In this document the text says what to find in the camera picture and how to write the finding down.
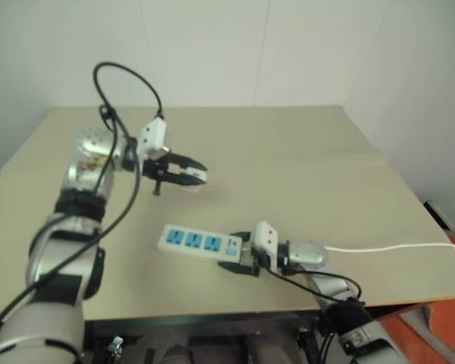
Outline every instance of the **electrical socket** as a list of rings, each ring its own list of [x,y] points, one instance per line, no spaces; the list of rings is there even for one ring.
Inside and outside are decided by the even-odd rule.
[[[201,234],[188,233],[185,245],[190,246],[192,248],[200,248],[200,244],[203,238],[204,236]]]
[[[182,230],[171,229],[168,232],[167,243],[180,244],[184,238],[185,233]]]
[[[212,252],[218,252],[221,248],[221,238],[219,237],[207,237],[204,250],[211,250]]]

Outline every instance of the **black cable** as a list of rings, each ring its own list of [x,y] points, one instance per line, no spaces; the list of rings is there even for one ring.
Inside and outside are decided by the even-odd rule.
[[[158,109],[157,109],[157,116],[159,116],[160,118],[163,119],[164,117],[164,110],[163,110],[163,107],[162,107],[162,101],[160,100],[160,96],[158,96],[158,93],[155,91],[155,89],[153,88],[153,86],[150,84],[149,81],[145,80],[145,78],[143,78],[142,75],[138,74],[137,72],[131,70],[130,68],[128,67],[125,67],[123,66],[122,64],[118,64],[118,63],[114,63],[114,62],[101,62],[101,63],[98,63],[95,67],[94,67],[94,70],[93,70],[93,82],[94,82],[94,86],[96,88],[96,91],[98,91],[98,94],[99,94],[99,97],[101,97],[101,100],[105,103],[105,106],[108,108],[109,111],[113,110],[113,107],[111,106],[111,104],[109,103],[108,99],[106,98],[105,94],[103,93],[102,89],[101,89],[101,86],[99,85],[99,81],[98,81],[98,72],[101,68],[103,67],[116,67],[116,68],[120,68],[121,70],[123,71],[126,71],[128,72],[129,74],[132,74],[134,76],[136,76],[137,78],[139,78],[144,84],[146,84],[146,86],[150,89],[150,91],[152,91],[153,95],[155,96],[156,100],[157,100],[157,105],[158,105]],[[111,130],[110,126],[103,120],[103,122],[105,123],[106,127]]]
[[[335,332],[330,332],[325,336],[325,339],[320,347],[320,352],[318,353],[318,364],[325,364],[327,362],[328,350],[332,344],[332,341],[335,337]]]
[[[39,242],[39,238],[42,236],[42,234],[44,234],[48,229],[52,228],[54,225],[60,223],[61,221],[67,219],[67,218],[70,218],[71,216],[73,216],[74,214],[72,213],[67,213],[67,214],[64,214],[64,215],[61,215],[59,216],[58,218],[55,218],[47,223],[45,223],[39,231],[37,231],[37,234],[34,235],[33,239],[32,239],[32,243],[30,244],[30,248],[29,248],[29,255],[32,253],[33,251],[33,248],[36,246],[36,244]]]
[[[264,264],[262,264],[263,268],[266,268],[266,271],[278,278],[278,279],[281,279],[282,281],[285,281],[287,283],[290,283],[292,284],[293,286],[296,286],[298,288],[301,288],[302,290],[306,290],[307,292],[310,292],[311,294],[313,294],[314,296],[318,296],[318,297],[321,297],[321,298],[325,298],[326,300],[330,300],[330,301],[334,301],[334,302],[337,302],[337,303],[342,303],[344,302],[343,300],[338,300],[337,298],[333,298],[333,297],[330,297],[330,296],[327,296],[326,294],[323,294],[323,293],[320,293],[320,292],[317,292],[316,290],[313,290],[311,288],[308,288],[308,287],[305,287],[303,286],[302,284],[300,283],[297,283],[295,281],[292,281],[291,279],[288,279],[286,277],[284,277],[283,275],[279,275],[278,273],[275,273],[273,271],[270,270],[269,268],[269,264],[268,264],[268,257],[266,256],[266,253],[262,253],[262,256],[261,256],[261,259],[262,259],[262,262],[264,262]]]
[[[107,162],[105,163],[105,165],[103,166],[103,169],[102,169],[102,172],[99,176],[99,179],[96,183],[96,187],[95,187],[95,191],[97,190],[100,182],[101,182],[101,179],[105,173],[105,170],[106,168],[108,167],[108,163],[111,161],[111,158],[113,156],[113,153],[115,151],[115,147],[116,147],[116,141],[118,140],[118,128],[117,128],[117,125],[116,123],[118,123],[118,125],[120,126],[123,134],[125,135],[126,139],[127,139],[127,143],[130,144],[132,143],[131,142],[131,137],[130,137],[130,134],[128,133],[126,127],[124,126],[123,122],[121,121],[121,119],[118,117],[115,109],[111,106],[110,102],[108,101],[108,99],[106,98],[105,94],[103,93],[102,89],[101,89],[101,86],[99,85],[99,82],[98,82],[98,71],[101,67],[104,67],[104,66],[112,66],[112,67],[117,67],[117,68],[120,68],[124,71],[127,71],[135,76],[137,76],[139,79],[141,79],[153,92],[153,94],[155,95],[155,97],[157,98],[157,102],[158,102],[158,111],[157,111],[157,116],[160,116],[160,117],[163,117],[163,110],[162,110],[162,103],[160,101],[160,98],[158,97],[158,94],[157,92],[155,91],[155,89],[149,84],[149,82],[147,80],[145,80],[142,76],[140,76],[137,72],[135,71],[132,71],[131,69],[125,67],[125,66],[122,66],[120,64],[115,64],[115,63],[111,63],[111,62],[102,62],[98,65],[96,65],[94,71],[93,71],[93,80],[94,80],[94,84],[95,84],[95,87],[96,87],[96,90],[98,91],[98,94],[101,96],[103,102],[105,103],[105,107],[108,108],[108,113],[109,113],[109,117],[111,118],[111,122],[113,123],[113,134],[114,134],[114,146],[111,148],[110,150],[110,153],[108,155],[108,159],[107,159]],[[111,130],[111,128],[108,126],[108,124],[105,122],[105,119],[103,119],[103,122],[105,123],[106,127],[108,129]],[[86,252],[88,249],[92,248],[93,246],[95,246],[96,244],[99,243],[99,241],[105,237],[106,235],[108,235],[113,229],[116,228],[116,226],[124,219],[124,217],[127,215],[127,213],[131,210],[131,207],[133,206],[133,203],[135,202],[135,199],[137,197],[137,194],[138,194],[138,190],[140,188],[140,163],[139,163],[139,160],[138,160],[138,156],[136,153],[133,154],[133,161],[135,163],[135,184],[134,184],[134,187],[133,187],[133,192],[131,194],[131,197],[128,201],[128,204],[125,206],[123,212],[102,232],[100,233],[99,235],[97,235],[96,237],[94,237],[93,239],[91,239],[90,242],[88,242],[88,244],[86,244],[85,246],[83,246],[81,249],[79,249],[77,252],[75,252],[75,254],[69,256],[69,258],[65,259],[62,263],[58,264],[55,266],[55,268],[53,268],[51,271],[49,271],[47,274],[43,275],[38,281],[32,283],[31,285],[29,285],[28,287],[26,287],[18,296],[16,296],[1,312],[0,312],[0,323],[3,321],[3,319],[10,313],[10,311],[18,304],[20,303],[25,297],[27,297],[30,293],[32,293],[35,289],[41,287],[42,285],[44,285],[46,282],[48,282],[51,278],[53,278],[61,269],[63,269],[63,267],[65,267],[66,265],[68,265],[69,263],[73,262],[77,257],[81,256],[84,252]],[[53,221],[50,221],[49,223],[45,224],[40,230],[39,232],[35,235],[35,237],[33,238],[33,242],[32,244],[35,244],[38,239],[40,238],[40,236],[42,236],[42,234],[44,232],[46,232],[47,229],[51,228],[54,224],[58,224],[60,221],[63,221],[65,220],[66,218],[69,218],[71,217],[72,215],[69,215],[69,214],[66,214],[66,215],[63,215],[61,216],[60,218],[56,218],[54,219]]]
[[[326,271],[307,271],[307,270],[302,270],[302,271],[292,271],[292,273],[296,275],[324,275],[326,277],[332,277],[332,278],[340,278],[345,281],[348,281],[352,283],[354,286],[357,288],[357,298],[361,298],[362,296],[362,287],[359,283],[354,281],[352,278],[346,277],[345,275],[336,275],[335,273],[328,273]]]
[[[104,105],[99,106],[99,113],[101,115],[101,119],[103,120],[103,123],[107,126],[108,124],[106,123],[106,117],[103,117],[103,113],[101,112],[101,109],[105,107]],[[109,164],[113,160],[113,154],[115,153],[116,149],[116,144],[118,143],[118,127],[115,122],[115,117],[117,117],[116,113],[112,113],[111,119],[113,120],[113,144],[111,145],[111,149],[108,154],[108,158],[106,159],[105,164],[103,165],[103,168],[101,170],[101,173],[99,174],[99,178],[96,181],[96,185],[94,186],[93,193],[96,195],[98,193],[99,185],[101,184],[101,180],[103,179],[103,176],[106,173],[106,170],[108,169]]]
[[[46,282],[48,282],[51,278],[53,278],[63,267],[74,261],[78,256],[81,256],[84,252],[86,252],[88,249],[92,248],[95,246],[99,241],[108,235],[116,226],[123,220],[123,218],[127,215],[127,213],[130,211],[136,197],[138,194],[138,189],[140,187],[140,163],[138,162],[137,155],[135,154],[134,156],[135,159],[135,185],[133,188],[133,192],[131,194],[130,200],[128,201],[127,206],[123,210],[123,212],[99,235],[94,237],[88,244],[83,246],[81,249],[79,249],[75,254],[71,255],[69,258],[65,259],[62,263],[59,265],[56,265],[55,268],[53,268],[51,271],[49,271],[46,275],[42,276],[38,281],[32,283],[30,286],[28,286],[25,290],[23,290],[17,297],[15,297],[1,312],[0,312],[0,323],[2,320],[5,318],[5,316],[10,313],[10,311],[18,304],[20,303],[25,297],[27,297],[32,291],[35,289],[41,287],[44,285]]]

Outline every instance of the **power strip switch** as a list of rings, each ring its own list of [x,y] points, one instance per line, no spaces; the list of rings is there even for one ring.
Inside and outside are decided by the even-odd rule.
[[[158,241],[158,248],[172,253],[238,263],[242,244],[240,237],[165,225]]]

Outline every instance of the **beige tabletop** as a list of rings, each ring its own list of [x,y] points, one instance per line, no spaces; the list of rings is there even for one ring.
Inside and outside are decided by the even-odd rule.
[[[132,135],[154,115],[151,108],[119,112]],[[154,183],[142,180],[130,214],[102,241],[105,273],[85,302],[87,319],[317,309],[311,295],[266,273],[235,275],[160,253],[165,224],[231,233],[266,220],[282,239],[343,248],[448,242],[340,107],[171,108],[165,117],[173,150],[204,163],[209,183],[197,194],[164,184],[157,197]],[[24,288],[27,250],[58,198],[75,134],[95,125],[96,108],[57,108],[3,167],[0,309]],[[132,186],[132,174],[117,174],[105,225]],[[370,306],[455,297],[451,247],[332,252],[330,259],[362,285]]]

